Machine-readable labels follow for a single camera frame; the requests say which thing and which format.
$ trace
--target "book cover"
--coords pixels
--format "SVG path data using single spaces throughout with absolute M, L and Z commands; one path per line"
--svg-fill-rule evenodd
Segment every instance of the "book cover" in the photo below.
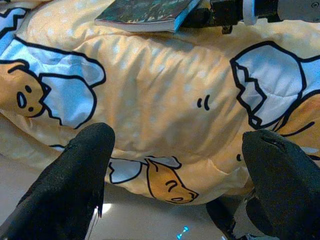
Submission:
M 127 24 L 174 21 L 190 2 L 192 0 L 115 0 L 97 20 Z

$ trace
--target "cartoon print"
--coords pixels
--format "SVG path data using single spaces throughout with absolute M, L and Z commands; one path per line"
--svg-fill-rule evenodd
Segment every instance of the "cartoon print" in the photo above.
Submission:
M 2 109 L 26 117 L 35 117 L 43 112 L 41 101 L 47 89 L 42 89 L 37 76 L 28 70 L 27 63 L 0 60 L 0 73 L 0 95 L 5 99 Z
M 172 157 L 147 156 L 144 159 L 127 160 L 111 158 L 109 179 L 112 184 L 121 184 L 133 180 L 147 166 L 147 184 L 150 194 L 160 200 L 174 204 L 190 203 L 199 194 L 183 184 L 176 169 L 181 163 Z
M 17 37 L 0 55 L 0 70 L 6 74 L 1 84 L 11 100 L 6 99 L 2 109 L 33 118 L 47 111 L 60 125 L 74 129 L 91 119 L 97 105 L 93 88 L 106 81 L 101 64 L 82 53 Z
M 19 29 L 28 10 L 27 8 L 17 7 L 3 12 L 0 11 L 0 54 L 14 38 L 15 32 Z
M 319 160 L 320 56 L 298 57 L 272 41 L 253 45 L 230 61 L 239 103 L 254 129 L 268 128 Z

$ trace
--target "cartoon face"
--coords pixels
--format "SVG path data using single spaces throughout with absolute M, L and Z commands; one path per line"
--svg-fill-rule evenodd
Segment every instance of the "cartoon face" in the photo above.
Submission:
M 184 186 L 173 169 L 149 158 L 145 160 L 148 163 L 148 187 L 154 198 L 174 204 L 186 204 L 198 196 L 198 193 Z
M 22 62 L 0 61 L 1 98 L 0 108 L 17 114 L 33 117 L 43 106 L 40 103 L 44 91 Z

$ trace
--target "book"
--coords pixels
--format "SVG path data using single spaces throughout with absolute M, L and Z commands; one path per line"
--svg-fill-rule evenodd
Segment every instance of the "book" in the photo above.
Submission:
M 115 0 L 95 20 L 127 32 L 176 32 L 200 0 Z

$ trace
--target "fabric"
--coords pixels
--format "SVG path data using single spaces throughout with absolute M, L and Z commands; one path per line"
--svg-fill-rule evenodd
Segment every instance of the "fabric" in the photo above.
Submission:
M 0 0 L 1 154 L 42 170 L 104 122 L 116 135 L 105 180 L 186 205 L 252 189 L 246 131 L 320 159 L 318 24 L 129 33 L 94 25 L 111 2 Z

